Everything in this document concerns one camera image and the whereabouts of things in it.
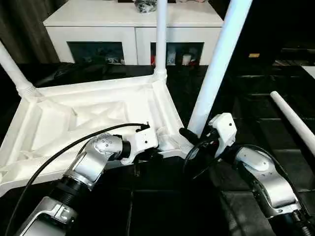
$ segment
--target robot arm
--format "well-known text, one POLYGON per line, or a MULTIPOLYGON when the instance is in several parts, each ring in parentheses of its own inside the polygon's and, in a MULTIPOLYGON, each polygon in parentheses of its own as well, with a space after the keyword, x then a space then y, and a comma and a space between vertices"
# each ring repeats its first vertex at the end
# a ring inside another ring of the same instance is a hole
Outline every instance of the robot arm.
POLYGON ((242 147, 236 153, 235 165, 241 177, 252 188, 260 209, 276 235, 315 235, 305 209, 291 185, 278 173, 270 156, 242 147))
POLYGON ((217 115, 209 125, 219 135, 219 147, 214 158, 218 158, 218 161, 227 158, 236 167, 242 179, 251 187, 276 235, 315 235, 305 208, 289 182, 278 172, 273 158, 251 145, 233 146, 236 127, 232 115, 217 115))
POLYGON ((131 164, 136 155, 156 148, 153 128, 122 138, 108 133, 88 141, 50 196, 44 197, 23 223, 16 236, 64 236, 110 161, 131 164))

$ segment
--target black floor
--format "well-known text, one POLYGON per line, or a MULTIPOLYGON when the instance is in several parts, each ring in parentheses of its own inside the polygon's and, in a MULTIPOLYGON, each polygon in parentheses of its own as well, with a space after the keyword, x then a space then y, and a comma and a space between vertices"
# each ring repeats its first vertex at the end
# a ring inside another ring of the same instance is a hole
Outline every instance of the black floor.
MULTIPOLYGON (((146 75, 151 67, 103 66, 57 76, 39 83, 49 69, 25 67, 29 78, 41 86, 77 83, 99 79, 146 75)), ((187 126, 206 67, 170 67, 167 86, 185 126, 187 126)), ((314 157, 296 135, 290 124, 273 104, 269 93, 277 90, 315 132, 315 80, 300 67, 239 68, 228 73, 220 88, 210 117, 231 112, 238 128, 238 143, 256 144, 272 152, 300 191, 311 214, 315 214, 314 157)), ((14 114, 18 97, 12 96, 3 106, 1 137, 14 114)), ((161 163, 147 163, 135 177, 133 167, 111 170, 105 174, 91 199, 84 205, 73 233, 98 235, 273 235, 248 186, 226 163, 220 163, 197 181, 183 178, 177 157, 161 163)), ((47 194, 53 183, 35 185, 19 214, 23 217, 47 194)), ((21 189, 0 198, 2 214, 0 234, 21 189)))

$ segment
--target white tube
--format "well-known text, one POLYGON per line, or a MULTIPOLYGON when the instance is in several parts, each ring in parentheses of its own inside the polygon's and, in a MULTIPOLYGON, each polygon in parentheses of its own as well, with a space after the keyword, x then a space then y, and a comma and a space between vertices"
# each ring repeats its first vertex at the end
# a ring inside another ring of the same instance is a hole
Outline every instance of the white tube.
POLYGON ((252 0, 231 0, 188 129, 200 137, 242 31, 252 0))
POLYGON ((11 78, 15 84, 16 90, 20 95, 31 94, 34 92, 35 87, 28 81, 19 67, 16 65, 12 59, 9 52, 6 50, 2 42, 0 41, 0 64, 7 72, 8 76, 11 78))
POLYGON ((155 75, 166 79, 166 22, 167 0, 157 0, 157 46, 155 75))
POLYGON ((286 103, 286 101, 278 94, 278 92, 273 91, 270 96, 291 123, 296 132, 299 134, 311 153, 315 156, 315 135, 305 125, 301 118, 299 118, 294 110, 286 103))

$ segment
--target curtain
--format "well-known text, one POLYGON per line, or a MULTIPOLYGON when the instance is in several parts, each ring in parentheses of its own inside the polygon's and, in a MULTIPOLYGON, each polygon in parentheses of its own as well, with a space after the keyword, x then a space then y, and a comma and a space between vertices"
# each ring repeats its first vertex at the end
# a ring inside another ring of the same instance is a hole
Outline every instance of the curtain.
POLYGON ((43 25, 67 0, 0 0, 0 39, 17 63, 55 63, 43 25))

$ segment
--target cabinet door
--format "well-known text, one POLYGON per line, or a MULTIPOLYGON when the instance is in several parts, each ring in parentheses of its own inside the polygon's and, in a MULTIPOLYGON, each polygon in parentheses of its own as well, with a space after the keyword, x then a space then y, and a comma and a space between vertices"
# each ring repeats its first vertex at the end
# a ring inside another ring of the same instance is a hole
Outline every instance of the cabinet door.
MULTIPOLYGON (((190 60, 193 57, 200 65, 208 65, 217 43, 221 28, 167 28, 167 64, 173 59, 190 60)), ((137 56, 139 65, 154 61, 156 28, 136 28, 137 56)))
POLYGON ((62 62, 137 65, 134 27, 46 27, 62 62))

